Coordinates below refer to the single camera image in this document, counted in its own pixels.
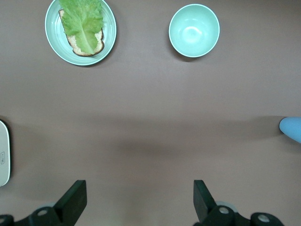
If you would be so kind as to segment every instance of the sandwich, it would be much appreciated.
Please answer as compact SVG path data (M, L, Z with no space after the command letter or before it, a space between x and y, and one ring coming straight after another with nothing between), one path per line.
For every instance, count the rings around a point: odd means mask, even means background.
M59 16L72 51L91 57L104 48L100 0L60 0Z

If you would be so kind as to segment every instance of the light blue object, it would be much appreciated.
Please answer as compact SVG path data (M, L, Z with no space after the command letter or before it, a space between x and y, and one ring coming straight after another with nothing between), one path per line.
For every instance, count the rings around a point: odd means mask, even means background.
M101 61L112 50L117 34L116 20L108 4L104 0L100 2L103 8L104 48L94 56L78 56L73 53L58 14L62 9L59 0L54 0L50 4L45 17L45 32L51 48L60 58L74 65L87 66Z
M301 117L284 118L279 128L285 135L301 143Z
M210 52L220 36L220 24L207 6L190 4L179 9L169 25L169 39L180 54L200 57Z

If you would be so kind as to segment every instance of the lettuce leaf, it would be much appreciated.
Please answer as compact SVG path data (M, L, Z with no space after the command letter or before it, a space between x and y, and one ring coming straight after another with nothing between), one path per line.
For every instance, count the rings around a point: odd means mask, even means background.
M103 27L100 0L59 0L64 10L62 23L67 36L75 35L82 52L94 54L97 46L96 33Z

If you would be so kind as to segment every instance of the bread crust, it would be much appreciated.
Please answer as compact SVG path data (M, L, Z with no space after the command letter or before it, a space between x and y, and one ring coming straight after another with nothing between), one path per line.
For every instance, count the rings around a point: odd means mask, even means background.
M60 19L62 19L63 14L64 14L64 10L61 9L61 10L58 11L58 13L59 13ZM66 35L66 37L67 37L67 41L68 41L69 45L72 47L72 51L76 55L81 56L81 57L91 57L91 56L94 56L94 55L100 53L103 50L103 48L104 48L103 29L101 29L99 33L95 34L95 37L98 40L98 44L97 44L96 48L94 49L94 51L95 51L94 54L89 54L89 53L82 52L80 50L80 48L76 45L76 40L75 40L75 36L74 35L73 36Z

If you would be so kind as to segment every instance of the bowl rim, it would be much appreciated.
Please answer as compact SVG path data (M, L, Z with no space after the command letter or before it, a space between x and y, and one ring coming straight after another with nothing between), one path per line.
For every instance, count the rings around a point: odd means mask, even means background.
M212 45L212 47L211 47L207 52L205 52L205 53L203 53L203 54L200 54L200 55L197 55L197 56L190 56L190 55L187 55L187 54L184 54L184 53L180 52L180 51L174 46L174 43L173 43L173 41L172 41L172 37L171 37L171 35L170 35L171 24L172 24L172 22L173 22L175 16L176 16L180 11L182 11L184 8L189 7L189 6L201 6L201 7L204 7L204 8L206 8L206 9L208 9L208 10L213 14L213 16L215 17L215 19L216 19L216 21L217 21L217 25L218 25L218 34L217 34L216 41L215 41L214 45ZM220 37L220 22L219 22L219 20L218 20L218 18L217 18L217 16L216 16L216 14L215 14L208 6L205 6L205 5L202 5L202 4L198 4L198 3L188 4L188 5L186 5L186 6L181 7L180 9L178 9L178 10L176 11L176 13L173 15L173 17L172 17L172 19L171 19L171 21L170 21L170 23L169 23L168 35L169 35L169 40L170 40L172 46L174 47L174 49L175 49L178 53L180 53L181 55L186 56L186 57L201 57L201 56L206 55L207 53L209 53L209 52L215 47L215 45L216 45L216 43L217 43L217 41L218 41L218 39L219 39L219 37Z

